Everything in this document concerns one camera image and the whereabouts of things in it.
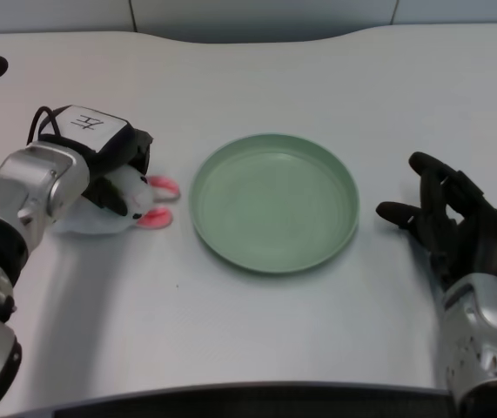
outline wall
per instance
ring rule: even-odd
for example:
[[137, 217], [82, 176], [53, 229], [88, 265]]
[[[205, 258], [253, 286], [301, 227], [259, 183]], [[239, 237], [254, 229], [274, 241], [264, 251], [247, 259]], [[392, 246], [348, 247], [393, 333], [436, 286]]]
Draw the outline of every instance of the wall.
[[134, 30], [134, 18], [138, 31], [191, 42], [298, 41], [390, 23], [497, 22], [497, 0], [0, 0], [0, 32]]

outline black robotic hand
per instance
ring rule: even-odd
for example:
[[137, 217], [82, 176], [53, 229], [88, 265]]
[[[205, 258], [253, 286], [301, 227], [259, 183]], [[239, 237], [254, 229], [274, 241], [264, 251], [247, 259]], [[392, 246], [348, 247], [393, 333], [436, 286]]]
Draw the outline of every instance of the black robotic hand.
[[[497, 210], [465, 173], [422, 152], [409, 164], [420, 175], [420, 208], [383, 202], [376, 212], [426, 248], [446, 294], [441, 331], [459, 414], [497, 416]], [[460, 223], [447, 216], [447, 205], [463, 216]]]
[[[421, 208], [380, 203], [380, 217], [406, 229], [430, 253], [430, 264], [447, 290], [470, 273], [497, 276], [497, 210], [465, 175], [423, 152], [409, 164], [420, 175]], [[457, 224], [447, 205], [463, 216]]]

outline black cable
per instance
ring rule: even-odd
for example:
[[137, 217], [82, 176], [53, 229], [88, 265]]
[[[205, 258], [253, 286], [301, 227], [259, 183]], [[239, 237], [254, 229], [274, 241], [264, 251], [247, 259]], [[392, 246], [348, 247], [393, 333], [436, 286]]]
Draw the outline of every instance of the black cable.
[[61, 136], [55, 113], [53, 113], [53, 111], [47, 106], [41, 106], [39, 109], [37, 109], [36, 115], [33, 117], [33, 120], [31, 121], [30, 134], [28, 135], [28, 142], [26, 143], [26, 145], [29, 145], [33, 142], [33, 137], [35, 136], [36, 133], [37, 122], [39, 122], [39, 118], [44, 112], [47, 113], [47, 117], [49, 118], [50, 124], [53, 125], [53, 131], [55, 132], [55, 135], [58, 137]]

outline silver robotic arm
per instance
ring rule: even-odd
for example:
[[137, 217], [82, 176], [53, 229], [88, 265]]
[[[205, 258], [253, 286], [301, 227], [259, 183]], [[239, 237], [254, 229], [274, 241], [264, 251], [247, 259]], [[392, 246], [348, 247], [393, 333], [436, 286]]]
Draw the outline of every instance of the silver robotic arm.
[[87, 188], [90, 171], [70, 148], [34, 142], [0, 167], [0, 399], [21, 360], [12, 330], [13, 286], [45, 228]]
[[74, 105], [42, 107], [26, 148], [0, 166], [0, 400], [22, 359], [14, 332], [4, 325], [16, 310], [13, 288], [45, 228], [80, 195], [125, 216], [124, 201], [104, 175], [125, 164], [145, 174], [151, 141], [121, 118]]

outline pink bunny ear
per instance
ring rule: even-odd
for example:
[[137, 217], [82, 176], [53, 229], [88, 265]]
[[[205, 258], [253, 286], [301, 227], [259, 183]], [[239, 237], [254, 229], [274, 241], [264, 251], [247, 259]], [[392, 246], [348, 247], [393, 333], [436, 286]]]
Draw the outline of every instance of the pink bunny ear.
[[147, 181], [151, 187], [168, 192], [168, 196], [159, 200], [176, 200], [180, 197], [180, 188], [176, 181], [164, 176], [148, 176]]
[[158, 207], [140, 218], [136, 225], [146, 229], [161, 229], [170, 225], [171, 222], [171, 211], [166, 207]]

